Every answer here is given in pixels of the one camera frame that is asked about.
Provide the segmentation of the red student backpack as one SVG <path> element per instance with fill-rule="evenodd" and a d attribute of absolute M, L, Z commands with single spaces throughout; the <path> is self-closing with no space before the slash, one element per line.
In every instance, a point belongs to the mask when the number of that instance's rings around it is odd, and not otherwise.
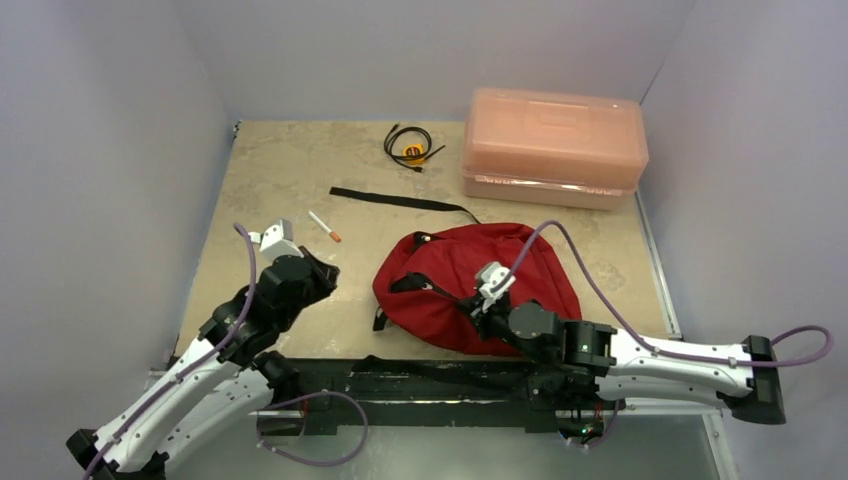
<path fill-rule="evenodd" d="M 462 354 L 518 356 L 500 339 L 481 339 L 460 308 L 476 292 L 477 273 L 492 261 L 505 267 L 521 263 L 509 289 L 512 305 L 536 301 L 564 319 L 581 319 L 578 296 L 551 244 L 539 237 L 526 256 L 520 254 L 532 232 L 521 223 L 473 220 L 404 236 L 372 282 L 380 309 L 375 330 L 391 322 L 426 343 Z"/>

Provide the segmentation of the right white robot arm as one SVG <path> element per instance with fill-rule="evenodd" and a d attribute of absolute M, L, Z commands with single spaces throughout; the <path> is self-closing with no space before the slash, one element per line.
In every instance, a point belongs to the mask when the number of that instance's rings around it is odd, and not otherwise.
<path fill-rule="evenodd" d="M 726 407 L 743 422 L 782 425 L 786 414 L 771 341 L 750 335 L 739 344 L 649 340 L 605 324 L 564 319 L 536 301 L 517 307 L 477 294 L 459 309 L 484 340 L 497 339 L 559 378 L 555 391 L 576 407 L 597 397 L 658 398 Z"/>

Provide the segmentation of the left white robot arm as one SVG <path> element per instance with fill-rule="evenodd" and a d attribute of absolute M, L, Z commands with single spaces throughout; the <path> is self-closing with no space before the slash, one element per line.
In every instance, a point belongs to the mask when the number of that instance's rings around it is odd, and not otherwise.
<path fill-rule="evenodd" d="M 174 364 L 124 412 L 67 440 L 86 479 L 163 479 L 231 420 L 303 394 L 300 373 L 272 346 L 300 313 L 328 298 L 338 267 L 291 247 L 215 308 Z"/>

